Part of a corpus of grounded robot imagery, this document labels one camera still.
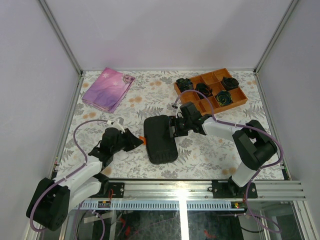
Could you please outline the black plastic tool case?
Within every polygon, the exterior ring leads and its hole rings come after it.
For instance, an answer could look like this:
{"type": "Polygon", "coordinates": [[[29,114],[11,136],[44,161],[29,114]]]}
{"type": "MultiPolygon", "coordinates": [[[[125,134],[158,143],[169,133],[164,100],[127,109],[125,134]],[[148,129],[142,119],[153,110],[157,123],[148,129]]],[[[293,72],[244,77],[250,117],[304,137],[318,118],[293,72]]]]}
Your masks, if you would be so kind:
{"type": "Polygon", "coordinates": [[[149,161],[154,165],[173,163],[178,158],[174,137],[170,135],[170,117],[158,115],[143,122],[143,133],[149,161]]]}

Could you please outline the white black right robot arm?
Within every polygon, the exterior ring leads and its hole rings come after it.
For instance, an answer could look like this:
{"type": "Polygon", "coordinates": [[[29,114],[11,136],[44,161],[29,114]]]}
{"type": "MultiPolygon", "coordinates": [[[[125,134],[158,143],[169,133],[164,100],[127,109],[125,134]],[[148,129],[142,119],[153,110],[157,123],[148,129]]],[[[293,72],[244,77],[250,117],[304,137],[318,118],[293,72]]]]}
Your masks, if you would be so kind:
{"type": "Polygon", "coordinates": [[[171,138],[184,137],[193,131],[235,144],[241,164],[230,177],[227,189],[236,198],[245,193],[248,182],[278,152],[274,139],[257,120],[246,124],[218,120],[211,114],[202,115],[192,102],[187,102],[178,108],[175,116],[169,116],[168,121],[171,138]]]}

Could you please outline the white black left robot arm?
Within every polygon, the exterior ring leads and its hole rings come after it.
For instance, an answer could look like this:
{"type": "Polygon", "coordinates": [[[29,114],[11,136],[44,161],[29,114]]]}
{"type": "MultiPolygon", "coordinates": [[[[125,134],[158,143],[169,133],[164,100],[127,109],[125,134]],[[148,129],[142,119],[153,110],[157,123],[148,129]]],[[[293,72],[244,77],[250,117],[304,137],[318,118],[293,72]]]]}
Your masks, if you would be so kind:
{"type": "Polygon", "coordinates": [[[30,223],[55,231],[81,202],[92,196],[105,197],[110,193],[110,186],[102,170],[113,161],[116,153],[132,151],[143,143],[127,128],[124,131],[107,128],[102,139],[75,170],[55,179],[45,177],[38,183],[26,210],[30,223]]]}

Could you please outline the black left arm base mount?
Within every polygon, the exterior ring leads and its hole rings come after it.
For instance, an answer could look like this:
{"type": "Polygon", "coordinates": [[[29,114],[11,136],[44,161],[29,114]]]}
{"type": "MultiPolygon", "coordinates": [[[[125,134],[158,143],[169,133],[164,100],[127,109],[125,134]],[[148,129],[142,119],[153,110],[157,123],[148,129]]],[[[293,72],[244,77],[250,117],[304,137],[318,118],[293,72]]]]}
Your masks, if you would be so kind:
{"type": "Polygon", "coordinates": [[[109,182],[103,185],[100,191],[93,195],[93,198],[123,198],[125,192],[124,182],[109,182]]]}

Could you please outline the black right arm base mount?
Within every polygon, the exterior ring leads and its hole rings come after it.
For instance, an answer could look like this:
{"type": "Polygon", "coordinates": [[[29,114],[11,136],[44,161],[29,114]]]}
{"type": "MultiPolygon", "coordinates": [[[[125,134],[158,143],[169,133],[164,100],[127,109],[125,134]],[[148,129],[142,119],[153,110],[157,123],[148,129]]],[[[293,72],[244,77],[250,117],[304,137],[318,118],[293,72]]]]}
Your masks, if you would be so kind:
{"type": "Polygon", "coordinates": [[[211,188],[214,199],[245,199],[246,197],[248,199],[258,198],[258,192],[254,183],[251,183],[248,188],[248,184],[243,187],[239,187],[230,179],[212,180],[211,188]]]}

